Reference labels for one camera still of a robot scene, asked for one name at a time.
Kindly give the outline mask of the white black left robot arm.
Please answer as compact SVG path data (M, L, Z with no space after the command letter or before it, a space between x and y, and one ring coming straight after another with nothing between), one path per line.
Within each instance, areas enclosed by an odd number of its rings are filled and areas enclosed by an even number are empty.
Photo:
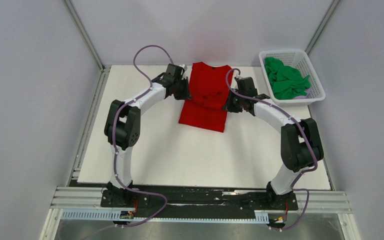
M141 133L141 118L155 104L173 96L176 100L188 100L189 80L184 76L187 66L168 64L166 70L149 79L147 88L125 101L114 100L110 104L104 134L112 146L113 164L107 192L114 195L120 206L129 206L133 201L130 188L132 152Z

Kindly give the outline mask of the red t-shirt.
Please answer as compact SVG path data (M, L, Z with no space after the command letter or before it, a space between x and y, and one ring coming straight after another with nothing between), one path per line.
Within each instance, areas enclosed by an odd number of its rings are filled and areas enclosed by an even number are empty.
M179 124L223 133L228 112L223 110L229 96L233 73L229 65L210 66L195 62L189 80L191 99L184 101Z

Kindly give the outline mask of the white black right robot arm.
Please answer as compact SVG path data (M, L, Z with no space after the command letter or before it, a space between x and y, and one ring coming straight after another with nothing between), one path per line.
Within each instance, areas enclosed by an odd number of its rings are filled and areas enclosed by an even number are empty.
M267 95L258 94L251 77L235 77L236 88L230 88L223 109L230 113L243 111L268 123L280 134L282 166L267 184L266 204L278 209L293 191L299 178L313 172L324 158L317 123L312 118L294 117L275 104Z

